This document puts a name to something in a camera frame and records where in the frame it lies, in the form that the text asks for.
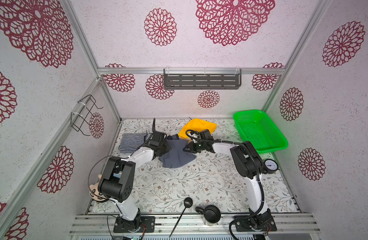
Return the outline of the grey tank top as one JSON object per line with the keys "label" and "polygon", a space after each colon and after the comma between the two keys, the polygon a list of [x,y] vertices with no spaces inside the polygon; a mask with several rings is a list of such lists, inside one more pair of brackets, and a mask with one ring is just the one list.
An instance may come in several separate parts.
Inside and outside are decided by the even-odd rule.
{"label": "grey tank top", "polygon": [[178,135],[168,136],[166,139],[171,150],[158,157],[163,168],[181,168],[197,158],[195,154],[183,150],[188,145],[188,140],[181,139]]}

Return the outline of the blue white striped tank top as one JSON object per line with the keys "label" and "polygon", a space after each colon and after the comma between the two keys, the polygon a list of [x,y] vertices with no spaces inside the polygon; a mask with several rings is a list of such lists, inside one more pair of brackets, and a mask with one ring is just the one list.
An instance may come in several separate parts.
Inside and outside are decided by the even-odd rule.
{"label": "blue white striped tank top", "polygon": [[118,150],[120,153],[132,153],[144,144],[147,137],[147,133],[125,133],[121,138]]}

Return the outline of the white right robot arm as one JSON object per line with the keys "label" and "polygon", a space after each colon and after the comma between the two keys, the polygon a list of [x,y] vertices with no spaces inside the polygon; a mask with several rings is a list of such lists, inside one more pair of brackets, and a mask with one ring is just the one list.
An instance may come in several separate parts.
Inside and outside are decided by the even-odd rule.
{"label": "white right robot arm", "polygon": [[267,211],[262,185],[264,162],[251,142],[215,140],[209,130],[187,130],[186,136],[192,140],[190,144],[193,147],[190,149],[195,153],[208,151],[232,157],[237,172],[246,180],[251,215],[260,215]]}

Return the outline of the green plastic basket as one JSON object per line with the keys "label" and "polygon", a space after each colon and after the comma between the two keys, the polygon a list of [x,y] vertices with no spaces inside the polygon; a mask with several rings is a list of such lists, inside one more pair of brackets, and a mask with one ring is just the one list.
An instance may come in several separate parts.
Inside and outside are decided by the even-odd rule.
{"label": "green plastic basket", "polygon": [[233,119],[241,139],[251,142],[259,154],[285,150],[289,145],[283,133],[263,111],[237,112]]}

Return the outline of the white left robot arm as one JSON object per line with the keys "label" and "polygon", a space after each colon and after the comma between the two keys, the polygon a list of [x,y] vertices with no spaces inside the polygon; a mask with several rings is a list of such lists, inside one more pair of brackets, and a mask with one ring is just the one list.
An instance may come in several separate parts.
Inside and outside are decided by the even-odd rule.
{"label": "white left robot arm", "polygon": [[105,198],[115,203],[123,220],[134,222],[140,215],[140,210],[131,197],[135,170],[170,151],[166,138],[167,134],[153,131],[146,142],[129,157],[111,157],[107,161],[97,189]]}

